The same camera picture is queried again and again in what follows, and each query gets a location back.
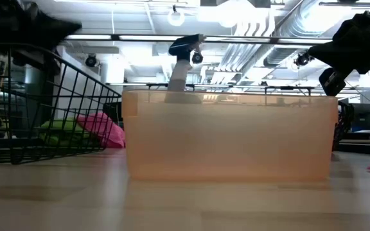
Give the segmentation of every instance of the light wood surface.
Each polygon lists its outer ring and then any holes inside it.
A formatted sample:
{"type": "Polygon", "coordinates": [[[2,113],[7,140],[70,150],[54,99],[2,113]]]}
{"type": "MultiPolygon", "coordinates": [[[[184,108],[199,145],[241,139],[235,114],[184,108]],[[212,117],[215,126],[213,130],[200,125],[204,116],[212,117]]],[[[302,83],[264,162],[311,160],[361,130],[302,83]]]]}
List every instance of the light wood surface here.
{"type": "Polygon", "coordinates": [[[115,150],[0,165],[0,231],[370,230],[370,156],[336,155],[302,183],[129,182],[115,150]]]}

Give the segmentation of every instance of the black wire basket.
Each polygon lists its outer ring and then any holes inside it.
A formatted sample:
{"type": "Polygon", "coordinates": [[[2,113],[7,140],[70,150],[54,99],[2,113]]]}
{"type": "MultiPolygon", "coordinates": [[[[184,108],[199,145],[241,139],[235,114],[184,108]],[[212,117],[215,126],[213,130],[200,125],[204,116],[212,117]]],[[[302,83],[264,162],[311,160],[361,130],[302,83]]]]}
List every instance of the black wire basket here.
{"type": "Polygon", "coordinates": [[[51,51],[27,44],[0,43],[0,163],[21,164],[101,151],[108,123],[93,121],[120,94],[51,51]],[[25,65],[25,79],[14,63],[25,65]]]}

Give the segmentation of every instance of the cable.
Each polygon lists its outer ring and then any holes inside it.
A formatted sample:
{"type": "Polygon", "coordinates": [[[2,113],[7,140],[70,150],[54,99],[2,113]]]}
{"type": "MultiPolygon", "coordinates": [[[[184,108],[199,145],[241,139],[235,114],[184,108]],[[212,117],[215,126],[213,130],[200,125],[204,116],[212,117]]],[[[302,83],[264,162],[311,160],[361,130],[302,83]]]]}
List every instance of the cable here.
{"type": "Polygon", "coordinates": [[[348,81],[346,81],[346,80],[345,80],[345,83],[348,84],[349,86],[351,86],[353,89],[355,89],[357,93],[359,93],[363,98],[365,98],[366,100],[368,100],[370,102],[370,99],[368,99],[366,96],[364,96],[356,87],[350,85],[348,83],[348,81]]]}
{"type": "Polygon", "coordinates": [[[115,34],[114,9],[112,9],[110,13],[110,19],[112,21],[112,34],[115,34]]]}

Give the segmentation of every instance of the orange plastic bin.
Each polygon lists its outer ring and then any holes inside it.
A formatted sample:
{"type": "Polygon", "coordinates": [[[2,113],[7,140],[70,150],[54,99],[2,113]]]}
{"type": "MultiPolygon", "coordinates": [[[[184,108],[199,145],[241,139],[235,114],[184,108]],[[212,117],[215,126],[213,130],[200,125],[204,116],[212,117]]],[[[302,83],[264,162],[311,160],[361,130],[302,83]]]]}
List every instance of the orange plastic bin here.
{"type": "Polygon", "coordinates": [[[321,180],[337,99],[210,92],[123,92],[136,180],[321,180]]]}

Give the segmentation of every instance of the fluorescent light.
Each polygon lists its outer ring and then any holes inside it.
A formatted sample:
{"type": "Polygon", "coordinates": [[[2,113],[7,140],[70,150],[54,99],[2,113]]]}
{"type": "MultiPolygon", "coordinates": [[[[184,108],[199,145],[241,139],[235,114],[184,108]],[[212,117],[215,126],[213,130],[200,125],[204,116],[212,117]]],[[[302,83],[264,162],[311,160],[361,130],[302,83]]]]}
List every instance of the fluorescent light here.
{"type": "Polygon", "coordinates": [[[68,35],[68,40],[111,40],[111,35],[68,35]]]}
{"type": "MultiPolygon", "coordinates": [[[[125,3],[125,2],[132,2],[129,0],[54,0],[56,2],[63,2],[63,3],[125,3]]],[[[133,2],[147,2],[148,0],[135,0],[133,2]]]]}
{"type": "Polygon", "coordinates": [[[150,5],[158,4],[158,5],[177,5],[177,6],[189,6],[188,3],[180,3],[176,1],[149,1],[149,0],[54,0],[56,2],[62,3],[105,3],[105,4],[144,4],[148,3],[150,5]]]}
{"type": "Polygon", "coordinates": [[[275,48],[296,48],[296,49],[309,49],[312,45],[279,45],[276,44],[275,48]]]}
{"type": "Polygon", "coordinates": [[[140,40],[140,41],[164,41],[164,42],[173,42],[181,36],[175,35],[120,35],[120,40],[130,41],[130,40],[140,40]]]}
{"type": "Polygon", "coordinates": [[[330,38],[279,38],[277,44],[319,45],[332,42],[330,38]]]}
{"type": "Polygon", "coordinates": [[[222,87],[222,88],[228,88],[229,85],[195,84],[195,87],[222,87]]]}
{"type": "Polygon", "coordinates": [[[146,83],[107,83],[112,86],[146,86],[146,83]]]}
{"type": "Polygon", "coordinates": [[[266,86],[234,85],[235,88],[264,89],[266,86]]]}
{"type": "MultiPolygon", "coordinates": [[[[115,40],[141,42],[174,42],[178,35],[114,35],[115,40]]],[[[112,35],[69,35],[68,40],[112,40],[112,35]]],[[[277,38],[277,37],[237,37],[208,36],[205,42],[241,43],[241,44],[280,44],[285,46],[314,46],[331,42],[330,38],[277,38]]]]}

